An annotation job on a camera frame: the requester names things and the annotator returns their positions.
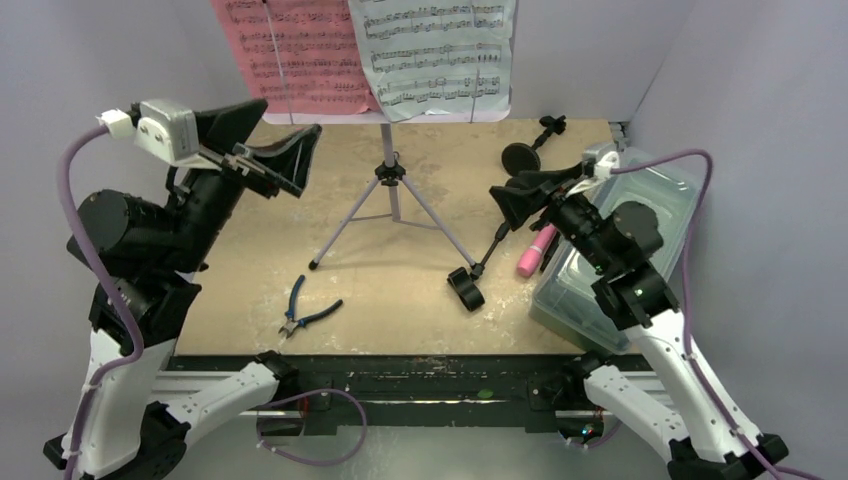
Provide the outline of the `pink toy microphone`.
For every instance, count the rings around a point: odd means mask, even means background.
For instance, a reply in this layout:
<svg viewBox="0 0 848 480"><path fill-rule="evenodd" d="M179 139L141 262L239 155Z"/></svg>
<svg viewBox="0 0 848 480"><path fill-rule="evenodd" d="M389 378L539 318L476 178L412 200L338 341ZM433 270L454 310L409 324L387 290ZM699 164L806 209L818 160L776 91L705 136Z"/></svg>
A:
<svg viewBox="0 0 848 480"><path fill-rule="evenodd" d="M516 273L520 277L529 278L536 272L542 261L543 254L550 246L556 233L556 227L547 224L536 234L534 240L521 255L516 265Z"/></svg>

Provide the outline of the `pink sheet music page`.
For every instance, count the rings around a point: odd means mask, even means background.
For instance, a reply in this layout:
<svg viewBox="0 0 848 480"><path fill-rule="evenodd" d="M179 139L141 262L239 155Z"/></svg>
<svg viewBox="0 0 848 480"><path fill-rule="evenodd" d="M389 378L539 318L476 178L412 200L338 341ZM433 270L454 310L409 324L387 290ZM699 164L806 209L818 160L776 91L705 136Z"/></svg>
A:
<svg viewBox="0 0 848 480"><path fill-rule="evenodd" d="M379 109L346 1L213 1L242 78L274 114Z"/></svg>

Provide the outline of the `lilac music stand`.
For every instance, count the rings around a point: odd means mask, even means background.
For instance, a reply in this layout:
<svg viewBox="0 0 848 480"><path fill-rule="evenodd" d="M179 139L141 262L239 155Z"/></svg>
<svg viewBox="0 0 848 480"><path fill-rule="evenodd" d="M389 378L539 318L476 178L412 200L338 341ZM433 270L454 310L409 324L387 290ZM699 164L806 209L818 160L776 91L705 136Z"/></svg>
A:
<svg viewBox="0 0 848 480"><path fill-rule="evenodd" d="M400 165L398 153L395 150L392 139L392 129L396 124L407 123L450 123L450 122L496 122L496 121L462 121L456 116L424 116L412 120L402 122L390 122L382 114L380 109L377 111L368 111L358 115L314 115L314 114L274 114L268 110L265 119L269 123L279 123L283 125L296 125L307 123L372 123L379 127L380 136L383 143L383 158L377 166L372 179L367 185L367 191L373 192L378 186L384 186L388 191L389 210L388 218L395 223L402 223L403 216L401 213L400 194L402 191L413 191L414 184Z"/></svg>

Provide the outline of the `white sheet music page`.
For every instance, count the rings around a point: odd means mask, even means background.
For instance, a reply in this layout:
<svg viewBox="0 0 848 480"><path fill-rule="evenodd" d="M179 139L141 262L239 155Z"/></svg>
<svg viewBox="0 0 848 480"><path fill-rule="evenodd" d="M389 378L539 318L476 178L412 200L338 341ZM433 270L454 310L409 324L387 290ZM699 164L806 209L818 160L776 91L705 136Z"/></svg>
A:
<svg viewBox="0 0 848 480"><path fill-rule="evenodd" d="M351 1L363 72L390 122L510 110L514 1Z"/></svg>

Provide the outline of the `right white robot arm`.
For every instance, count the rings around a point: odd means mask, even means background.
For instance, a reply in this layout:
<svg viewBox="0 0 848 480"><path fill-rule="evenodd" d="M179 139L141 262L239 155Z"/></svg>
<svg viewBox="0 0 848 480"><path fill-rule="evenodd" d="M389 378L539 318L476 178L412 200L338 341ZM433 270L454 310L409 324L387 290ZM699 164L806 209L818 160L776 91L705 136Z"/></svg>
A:
<svg viewBox="0 0 848 480"><path fill-rule="evenodd" d="M510 229L539 215L594 268L596 303L637 346L673 405L634 386L598 354L564 376L564 399L612 413L653 448L672 479L777 476L788 446L737 410L711 367L699 360L680 303L650 261L663 245L655 211L625 201L602 215L578 189L584 178L575 168L534 172L519 187L493 186L489 193Z"/></svg>

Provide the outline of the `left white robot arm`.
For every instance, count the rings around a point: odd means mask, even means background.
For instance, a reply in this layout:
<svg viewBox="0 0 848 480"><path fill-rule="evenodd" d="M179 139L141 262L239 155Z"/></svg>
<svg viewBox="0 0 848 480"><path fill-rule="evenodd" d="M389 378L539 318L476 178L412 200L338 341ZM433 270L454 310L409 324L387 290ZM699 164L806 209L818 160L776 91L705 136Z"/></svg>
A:
<svg viewBox="0 0 848 480"><path fill-rule="evenodd" d="M155 401L154 382L171 358L200 293L192 274L245 191L300 196L322 127L298 129L273 144L248 138L267 102L253 99L195 111L157 99L103 112L60 162L60 201L71 226L68 251L98 278L89 313L90 356L74 420L44 445L68 479L161 479L199 439L240 413L297 399L297 369L274 351L181 399ZM103 189L75 202L70 164L103 135L130 138L164 161L169 193L159 205ZM186 170L182 181L174 173Z"/></svg>

